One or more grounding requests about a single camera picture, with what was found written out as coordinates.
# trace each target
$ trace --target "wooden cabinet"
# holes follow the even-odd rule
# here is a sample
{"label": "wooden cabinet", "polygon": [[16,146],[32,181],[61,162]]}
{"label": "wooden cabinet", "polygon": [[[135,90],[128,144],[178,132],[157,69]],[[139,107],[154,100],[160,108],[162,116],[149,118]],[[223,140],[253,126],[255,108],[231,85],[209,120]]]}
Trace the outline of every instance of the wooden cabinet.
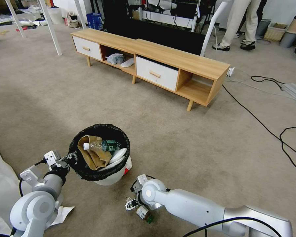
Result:
{"label": "wooden cabinet", "polygon": [[187,110],[193,103],[208,106],[219,92],[229,64],[145,41],[130,39],[94,29],[72,33],[76,51],[87,57],[109,64],[105,57],[115,52],[126,58],[133,57],[131,67],[112,65],[136,78],[189,99]]}

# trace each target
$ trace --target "sneaker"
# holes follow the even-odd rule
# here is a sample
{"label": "sneaker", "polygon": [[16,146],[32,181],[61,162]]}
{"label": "sneaker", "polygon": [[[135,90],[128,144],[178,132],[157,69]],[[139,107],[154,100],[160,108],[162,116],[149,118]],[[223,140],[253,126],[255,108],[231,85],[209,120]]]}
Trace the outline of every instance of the sneaker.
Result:
{"label": "sneaker", "polygon": [[216,49],[216,50],[226,51],[226,52],[228,52],[230,50],[230,46],[220,46],[220,43],[219,44],[214,44],[212,46],[212,48]]}
{"label": "sneaker", "polygon": [[240,48],[241,49],[243,49],[243,50],[253,50],[253,49],[255,49],[256,48],[256,46],[255,46],[255,42],[252,42],[251,44],[242,44],[241,46],[240,46]]}

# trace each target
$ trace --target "beige carpet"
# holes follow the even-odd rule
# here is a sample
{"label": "beige carpet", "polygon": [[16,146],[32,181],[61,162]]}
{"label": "beige carpet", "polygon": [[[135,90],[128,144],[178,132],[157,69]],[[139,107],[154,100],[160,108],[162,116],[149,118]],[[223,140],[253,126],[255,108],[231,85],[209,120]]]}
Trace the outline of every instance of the beige carpet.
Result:
{"label": "beige carpet", "polygon": [[[26,39],[13,26],[0,27],[6,29],[10,32],[0,35],[0,152],[16,173],[52,149],[64,155],[72,138],[95,123],[120,127],[131,142],[133,168],[115,185],[99,186],[69,173],[63,204],[76,208],[44,236],[182,236],[193,230],[165,209],[153,211],[151,224],[125,210],[129,187],[143,173],[222,206],[249,204],[275,212],[291,220],[296,236],[296,168],[280,142],[224,89],[207,108],[194,104],[187,112],[185,98],[139,79],[132,85],[130,75],[95,60],[88,68],[74,50],[75,29],[56,26],[60,57],[47,27],[25,31]],[[296,83],[293,48],[257,43],[246,52],[240,40],[230,52],[209,45],[206,56],[235,66],[232,80],[248,73]],[[284,94],[271,82],[245,83]],[[238,82],[224,85],[275,134],[296,126],[296,101]],[[296,149],[296,130],[284,138]],[[41,169],[46,172],[47,166]],[[209,231],[209,236],[223,234]]]}

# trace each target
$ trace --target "plastic bottle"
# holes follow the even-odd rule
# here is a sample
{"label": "plastic bottle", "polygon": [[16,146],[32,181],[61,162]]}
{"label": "plastic bottle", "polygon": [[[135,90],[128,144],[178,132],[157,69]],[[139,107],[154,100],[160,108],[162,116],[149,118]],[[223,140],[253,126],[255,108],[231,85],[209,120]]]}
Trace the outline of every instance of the plastic bottle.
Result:
{"label": "plastic bottle", "polygon": [[121,144],[115,140],[97,140],[91,143],[83,143],[83,150],[115,151],[120,149]]}

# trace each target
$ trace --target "beige pants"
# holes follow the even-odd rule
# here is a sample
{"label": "beige pants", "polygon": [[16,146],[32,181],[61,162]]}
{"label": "beige pants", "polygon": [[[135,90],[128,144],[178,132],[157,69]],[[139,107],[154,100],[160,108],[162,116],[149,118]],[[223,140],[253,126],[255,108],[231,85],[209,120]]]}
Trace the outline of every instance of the beige pants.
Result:
{"label": "beige pants", "polygon": [[227,30],[220,43],[221,46],[231,45],[246,9],[246,44],[250,44],[256,40],[255,35],[258,26],[257,9],[260,5],[260,1],[261,0],[234,0],[227,21]]}

